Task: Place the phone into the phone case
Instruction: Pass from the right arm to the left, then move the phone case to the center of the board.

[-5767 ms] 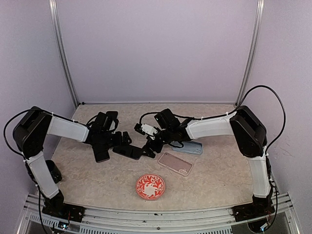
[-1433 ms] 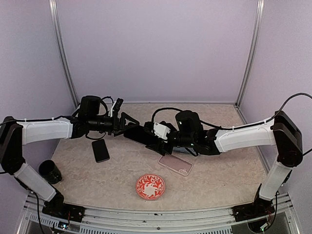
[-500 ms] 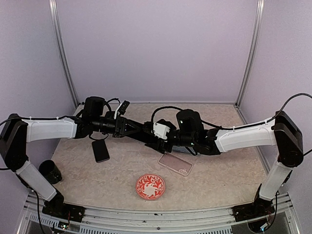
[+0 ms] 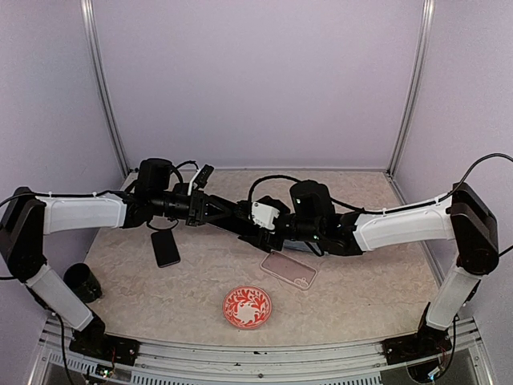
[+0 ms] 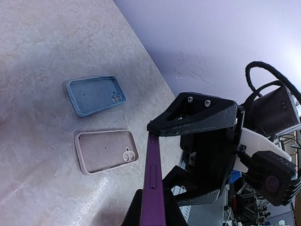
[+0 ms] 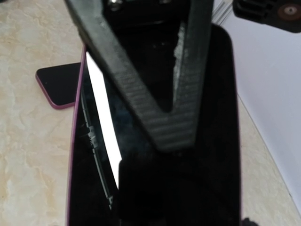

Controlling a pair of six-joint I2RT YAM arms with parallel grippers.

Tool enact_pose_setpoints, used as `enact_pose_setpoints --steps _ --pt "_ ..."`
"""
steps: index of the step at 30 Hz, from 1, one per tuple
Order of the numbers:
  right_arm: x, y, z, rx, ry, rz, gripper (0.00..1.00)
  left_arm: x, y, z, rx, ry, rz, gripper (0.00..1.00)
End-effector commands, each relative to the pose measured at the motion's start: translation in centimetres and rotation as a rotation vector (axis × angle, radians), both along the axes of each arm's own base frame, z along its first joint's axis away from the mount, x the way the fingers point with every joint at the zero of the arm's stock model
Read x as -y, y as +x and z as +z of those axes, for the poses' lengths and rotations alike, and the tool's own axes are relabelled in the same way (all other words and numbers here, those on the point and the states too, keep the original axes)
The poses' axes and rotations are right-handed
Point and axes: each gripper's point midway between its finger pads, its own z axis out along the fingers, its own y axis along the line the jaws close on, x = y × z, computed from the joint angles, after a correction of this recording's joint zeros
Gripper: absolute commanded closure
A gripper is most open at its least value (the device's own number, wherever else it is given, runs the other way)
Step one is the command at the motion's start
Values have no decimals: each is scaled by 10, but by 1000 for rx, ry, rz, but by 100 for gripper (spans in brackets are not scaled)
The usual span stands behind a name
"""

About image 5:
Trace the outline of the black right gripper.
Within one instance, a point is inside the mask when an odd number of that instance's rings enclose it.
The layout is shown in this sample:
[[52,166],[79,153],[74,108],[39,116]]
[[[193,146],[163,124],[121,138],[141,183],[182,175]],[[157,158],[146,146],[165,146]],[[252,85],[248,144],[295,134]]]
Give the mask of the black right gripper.
[[244,108],[233,100],[183,92],[147,124],[147,131],[158,137],[181,136],[185,169],[174,166],[163,179],[164,188],[186,189],[174,196],[177,204],[206,205],[220,198],[234,166],[244,116]]

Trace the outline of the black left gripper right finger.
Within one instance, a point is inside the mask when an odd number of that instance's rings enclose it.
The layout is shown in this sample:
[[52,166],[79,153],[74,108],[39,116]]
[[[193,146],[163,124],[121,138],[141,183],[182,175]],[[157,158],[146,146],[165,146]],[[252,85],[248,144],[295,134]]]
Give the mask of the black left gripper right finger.
[[167,226],[188,226],[177,201],[169,188],[164,188],[165,217]]

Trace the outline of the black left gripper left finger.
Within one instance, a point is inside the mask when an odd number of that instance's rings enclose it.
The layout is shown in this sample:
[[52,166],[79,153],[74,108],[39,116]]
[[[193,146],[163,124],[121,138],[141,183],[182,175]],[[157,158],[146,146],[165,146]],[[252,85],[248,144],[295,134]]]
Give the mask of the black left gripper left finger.
[[122,222],[122,226],[139,226],[141,218],[143,190],[138,189],[132,199],[132,202],[128,208],[125,218]]

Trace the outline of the black phone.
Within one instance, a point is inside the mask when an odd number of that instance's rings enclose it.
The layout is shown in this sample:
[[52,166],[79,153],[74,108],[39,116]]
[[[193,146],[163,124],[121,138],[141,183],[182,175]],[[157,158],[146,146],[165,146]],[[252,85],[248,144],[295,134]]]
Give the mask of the black phone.
[[140,225],[166,225],[159,137],[151,133],[147,143]]

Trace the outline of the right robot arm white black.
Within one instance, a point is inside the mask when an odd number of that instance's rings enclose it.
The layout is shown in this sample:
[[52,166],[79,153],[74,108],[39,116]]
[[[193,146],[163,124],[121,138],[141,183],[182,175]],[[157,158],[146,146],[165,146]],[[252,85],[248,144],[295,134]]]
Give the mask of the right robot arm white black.
[[[199,205],[211,192],[221,193],[233,170],[274,206],[287,205],[301,180],[290,157],[269,136],[299,122],[293,97],[283,82],[260,97],[255,91],[242,104],[200,93],[183,92],[147,125],[149,132],[143,188],[144,206],[164,206],[164,191],[186,187],[176,201]],[[161,176],[160,137],[180,137],[189,156],[185,169],[175,166]]]

